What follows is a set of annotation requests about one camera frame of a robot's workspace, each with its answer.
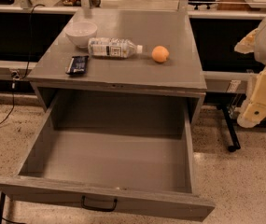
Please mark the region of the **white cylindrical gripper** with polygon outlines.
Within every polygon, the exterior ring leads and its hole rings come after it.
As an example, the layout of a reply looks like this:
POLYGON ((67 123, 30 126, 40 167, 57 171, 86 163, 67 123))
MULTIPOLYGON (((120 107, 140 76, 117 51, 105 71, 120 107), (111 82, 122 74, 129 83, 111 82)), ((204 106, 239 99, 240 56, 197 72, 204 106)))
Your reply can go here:
MULTIPOLYGON (((252 30, 239 41, 234 50, 248 54, 255 49, 258 28, 252 30)), ((266 118, 266 68, 257 76, 257 82, 250 99, 245 99, 240 108, 237 123, 243 128, 253 128, 266 118)))

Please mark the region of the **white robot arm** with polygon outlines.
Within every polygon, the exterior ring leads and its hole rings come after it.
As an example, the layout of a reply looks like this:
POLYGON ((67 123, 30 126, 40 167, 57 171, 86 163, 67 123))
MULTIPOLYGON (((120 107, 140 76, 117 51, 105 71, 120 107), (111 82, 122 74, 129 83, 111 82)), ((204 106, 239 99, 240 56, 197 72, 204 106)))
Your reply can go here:
POLYGON ((252 128, 266 118, 266 17, 259 26, 236 44, 234 50, 239 53, 253 53, 264 69, 252 78, 246 90, 246 98, 241 105, 237 123, 244 128, 252 128))

